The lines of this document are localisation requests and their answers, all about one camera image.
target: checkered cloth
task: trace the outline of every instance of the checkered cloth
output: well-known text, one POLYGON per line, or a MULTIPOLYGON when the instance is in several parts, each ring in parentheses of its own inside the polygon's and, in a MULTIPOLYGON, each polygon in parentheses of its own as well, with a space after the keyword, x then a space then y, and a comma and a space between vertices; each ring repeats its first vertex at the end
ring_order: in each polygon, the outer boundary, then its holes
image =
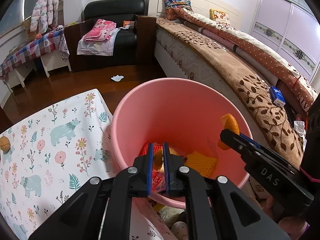
POLYGON ((59 49, 63 29, 43 35, 39 40, 32 41, 23 48, 6 58, 0 65, 0 78, 4 83, 8 82, 8 72, 14 70, 19 65, 33 60, 44 54, 49 54, 55 49, 59 49))

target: bed headboard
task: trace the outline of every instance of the bed headboard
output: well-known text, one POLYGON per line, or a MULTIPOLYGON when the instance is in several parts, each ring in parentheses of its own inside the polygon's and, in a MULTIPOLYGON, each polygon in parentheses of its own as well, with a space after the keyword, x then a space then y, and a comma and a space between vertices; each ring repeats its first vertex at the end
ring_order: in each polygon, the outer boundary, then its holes
MULTIPOLYGON (((229 14, 231 25, 237 29, 240 28, 241 13, 236 8, 221 0, 191 0, 191 6, 195 13, 208 18, 210 18, 210 9, 226 12, 229 14)), ((148 15, 165 17, 166 14, 164 0, 149 0, 148 15)))

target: brown bedspread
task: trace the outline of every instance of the brown bedspread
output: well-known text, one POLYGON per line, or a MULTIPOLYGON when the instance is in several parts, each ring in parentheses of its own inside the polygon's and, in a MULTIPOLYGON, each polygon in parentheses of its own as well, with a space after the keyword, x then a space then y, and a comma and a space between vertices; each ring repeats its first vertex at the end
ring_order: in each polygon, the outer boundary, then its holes
POLYGON ((285 110, 272 103, 264 77, 235 53, 215 46, 211 39, 186 26, 162 18, 157 19, 157 25, 213 68, 247 107, 270 147, 298 168, 302 140, 291 128, 285 110))

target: wooden floor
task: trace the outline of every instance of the wooden floor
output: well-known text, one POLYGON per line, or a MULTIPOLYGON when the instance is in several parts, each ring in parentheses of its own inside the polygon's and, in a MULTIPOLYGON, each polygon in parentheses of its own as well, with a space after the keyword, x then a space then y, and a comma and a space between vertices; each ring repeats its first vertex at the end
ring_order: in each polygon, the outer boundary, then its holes
POLYGON ((50 72, 50 77, 32 71, 25 88, 17 87, 4 105, 4 112, 13 124, 63 99, 97 88, 113 114, 121 99, 143 82, 166 77, 158 63, 127 65, 70 73, 68 68, 50 72), (111 77, 122 75, 120 82, 111 77))

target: mattress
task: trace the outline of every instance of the mattress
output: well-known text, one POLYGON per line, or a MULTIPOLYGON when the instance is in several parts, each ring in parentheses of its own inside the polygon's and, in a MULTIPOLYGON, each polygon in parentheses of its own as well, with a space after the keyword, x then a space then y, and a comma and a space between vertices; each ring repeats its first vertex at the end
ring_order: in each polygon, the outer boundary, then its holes
MULTIPOLYGON (((227 51, 227 48, 220 43, 216 41, 212 42, 215 46, 227 51)), ((200 82, 219 91, 228 98, 247 121, 253 139, 263 146, 268 146, 264 134, 238 96, 212 67, 204 62, 192 49, 186 47, 163 29, 157 28, 155 56, 160 65, 163 68, 165 67, 164 72, 168 77, 188 78, 200 82)))

